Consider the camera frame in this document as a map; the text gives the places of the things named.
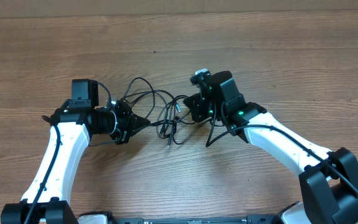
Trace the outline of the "black USB-A to C cable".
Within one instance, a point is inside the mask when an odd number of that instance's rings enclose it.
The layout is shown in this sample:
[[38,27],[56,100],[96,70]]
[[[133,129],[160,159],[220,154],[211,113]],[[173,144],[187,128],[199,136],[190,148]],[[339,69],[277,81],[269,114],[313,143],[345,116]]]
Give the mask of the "black USB-A to C cable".
[[177,139],[176,135],[178,128],[195,124],[194,121],[186,120],[190,116],[190,109],[184,114],[179,112],[180,104],[184,103],[187,98],[187,95],[174,96],[171,101],[165,104],[156,122],[151,124],[151,126],[157,128],[158,138],[167,140],[168,148],[172,144],[179,146],[188,141],[189,137],[186,137],[181,141]]

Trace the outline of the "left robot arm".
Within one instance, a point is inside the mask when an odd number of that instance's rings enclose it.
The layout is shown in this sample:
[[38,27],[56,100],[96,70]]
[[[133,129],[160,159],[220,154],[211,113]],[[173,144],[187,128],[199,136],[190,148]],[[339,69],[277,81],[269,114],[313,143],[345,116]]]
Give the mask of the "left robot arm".
[[113,144],[125,144],[150,121],[132,112],[124,101],[107,100],[99,106],[96,80],[76,79],[71,98],[53,115],[43,119],[50,124],[50,139],[30,187],[20,202],[5,204],[1,223],[115,223],[111,212],[88,212],[76,217],[70,207],[71,191],[81,157],[92,136],[107,134]]

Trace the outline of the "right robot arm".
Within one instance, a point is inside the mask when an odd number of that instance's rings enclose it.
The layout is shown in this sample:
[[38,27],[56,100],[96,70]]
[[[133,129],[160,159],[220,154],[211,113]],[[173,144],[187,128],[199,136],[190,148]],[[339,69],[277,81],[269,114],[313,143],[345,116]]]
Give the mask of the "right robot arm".
[[332,151],[286,128],[264,107],[246,101],[230,71],[204,68],[190,78],[199,92],[184,100],[194,122],[220,121],[226,132],[209,136],[206,146],[231,134],[268,152],[298,177],[302,200],[265,223],[357,223],[358,161],[342,147]]

